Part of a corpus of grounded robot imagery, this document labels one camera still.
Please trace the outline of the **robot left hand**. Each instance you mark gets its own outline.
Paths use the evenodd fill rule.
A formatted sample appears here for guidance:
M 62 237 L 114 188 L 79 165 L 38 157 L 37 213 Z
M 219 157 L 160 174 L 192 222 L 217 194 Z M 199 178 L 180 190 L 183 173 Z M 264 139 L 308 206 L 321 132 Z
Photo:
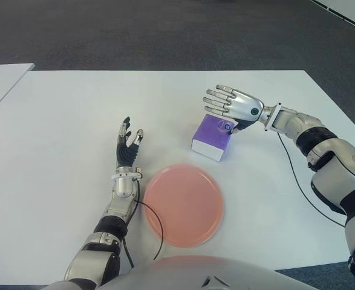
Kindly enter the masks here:
M 130 121 L 130 117 L 126 117 L 119 129 L 116 146 L 117 168 L 133 166 L 144 136 L 143 130 L 139 129 L 132 143 L 127 144 L 128 138 L 131 136 L 131 131 L 128 130 L 131 125 Z

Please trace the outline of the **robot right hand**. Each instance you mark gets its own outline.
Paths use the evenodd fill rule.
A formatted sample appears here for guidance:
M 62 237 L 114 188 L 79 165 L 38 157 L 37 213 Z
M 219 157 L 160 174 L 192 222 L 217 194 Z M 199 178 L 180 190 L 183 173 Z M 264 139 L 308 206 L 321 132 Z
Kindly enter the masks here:
M 229 131 L 235 134 L 257 122 L 264 110 L 263 102 L 242 91 L 224 85 L 216 85 L 216 90 L 208 89 L 203 97 L 208 106 L 204 109 L 212 114 L 233 119 L 236 125 Z

